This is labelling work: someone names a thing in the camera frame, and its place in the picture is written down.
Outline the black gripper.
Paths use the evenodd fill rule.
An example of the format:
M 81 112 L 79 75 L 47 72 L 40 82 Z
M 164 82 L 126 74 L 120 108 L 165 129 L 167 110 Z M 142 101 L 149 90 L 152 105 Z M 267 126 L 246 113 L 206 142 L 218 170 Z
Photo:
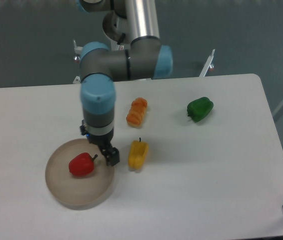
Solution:
M 111 140 L 114 136 L 114 130 L 112 129 L 110 132 L 104 135 L 94 135 L 87 132 L 86 126 L 87 124 L 83 119 L 81 121 L 81 125 L 79 126 L 81 135 L 86 136 L 89 143 L 98 146 L 101 154 L 105 158 L 107 166 L 114 167 L 115 165 L 117 165 L 120 162 L 120 152 L 111 144 Z

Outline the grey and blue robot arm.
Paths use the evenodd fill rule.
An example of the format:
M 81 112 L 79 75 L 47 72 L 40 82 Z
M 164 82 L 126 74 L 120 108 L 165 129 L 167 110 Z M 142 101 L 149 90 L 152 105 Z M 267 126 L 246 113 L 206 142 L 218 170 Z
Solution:
M 113 147 L 115 82 L 160 79 L 173 71 L 173 54 L 160 40 L 156 4 L 153 0 L 79 0 L 85 12 L 105 12 L 127 20 L 128 31 L 119 41 L 128 40 L 129 48 L 110 50 L 101 42 L 90 42 L 80 53 L 80 100 L 82 135 L 98 146 L 106 165 L 115 166 L 120 153 Z

